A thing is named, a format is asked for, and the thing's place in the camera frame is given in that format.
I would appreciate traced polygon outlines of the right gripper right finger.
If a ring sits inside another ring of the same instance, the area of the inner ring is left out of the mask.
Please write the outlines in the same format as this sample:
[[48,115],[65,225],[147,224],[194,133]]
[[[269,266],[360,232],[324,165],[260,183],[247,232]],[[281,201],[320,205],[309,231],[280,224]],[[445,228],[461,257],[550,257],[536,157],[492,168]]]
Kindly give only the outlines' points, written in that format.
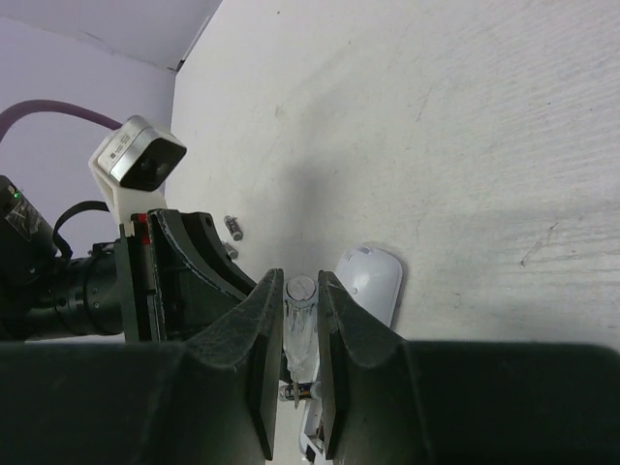
[[413,341],[319,275],[336,464],[615,464],[619,356],[583,344]]

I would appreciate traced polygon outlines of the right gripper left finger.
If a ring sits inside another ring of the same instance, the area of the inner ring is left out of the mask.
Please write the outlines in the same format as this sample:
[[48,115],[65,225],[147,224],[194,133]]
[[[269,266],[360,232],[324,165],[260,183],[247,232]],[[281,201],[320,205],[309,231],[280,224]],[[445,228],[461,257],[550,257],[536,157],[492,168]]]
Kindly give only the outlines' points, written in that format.
[[282,270],[191,339],[3,344],[5,464],[263,464],[274,455]]

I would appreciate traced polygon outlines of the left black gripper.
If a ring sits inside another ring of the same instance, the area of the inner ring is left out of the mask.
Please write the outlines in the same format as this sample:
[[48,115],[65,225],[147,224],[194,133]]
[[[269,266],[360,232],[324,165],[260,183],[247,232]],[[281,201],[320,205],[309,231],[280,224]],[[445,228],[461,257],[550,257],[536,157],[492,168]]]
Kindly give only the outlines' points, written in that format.
[[204,212],[133,214],[120,226],[114,255],[126,342],[187,340],[256,287]]

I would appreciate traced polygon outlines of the clear handle screwdriver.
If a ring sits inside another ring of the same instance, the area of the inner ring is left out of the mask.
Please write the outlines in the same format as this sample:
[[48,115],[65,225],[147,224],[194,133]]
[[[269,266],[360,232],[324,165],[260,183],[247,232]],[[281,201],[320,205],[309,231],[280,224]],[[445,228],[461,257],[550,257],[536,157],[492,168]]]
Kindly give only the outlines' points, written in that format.
[[317,282],[304,275],[290,278],[284,286],[283,350],[293,385],[293,402],[301,401],[301,385],[314,380],[318,357]]

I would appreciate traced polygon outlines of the white remote control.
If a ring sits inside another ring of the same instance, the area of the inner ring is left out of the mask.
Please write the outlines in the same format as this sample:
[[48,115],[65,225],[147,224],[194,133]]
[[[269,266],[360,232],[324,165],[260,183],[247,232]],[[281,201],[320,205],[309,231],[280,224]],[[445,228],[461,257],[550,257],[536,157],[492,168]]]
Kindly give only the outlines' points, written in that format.
[[[385,326],[392,324],[400,294],[403,268],[392,254],[371,246],[347,250],[334,273],[353,300]],[[314,370],[319,382],[320,361]],[[301,400],[304,411],[299,434],[299,449],[304,464],[328,464],[326,458],[323,408],[321,400]]]

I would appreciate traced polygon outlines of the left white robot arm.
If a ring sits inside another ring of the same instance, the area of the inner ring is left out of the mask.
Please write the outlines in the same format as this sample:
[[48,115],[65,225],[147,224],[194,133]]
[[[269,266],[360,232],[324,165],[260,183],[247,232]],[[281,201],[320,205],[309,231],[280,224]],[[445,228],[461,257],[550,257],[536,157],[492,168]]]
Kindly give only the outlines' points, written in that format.
[[255,288],[207,213],[134,213],[113,242],[76,258],[59,228],[107,210],[83,201],[51,226],[1,179],[1,338],[48,340],[123,334],[128,342],[191,338]]

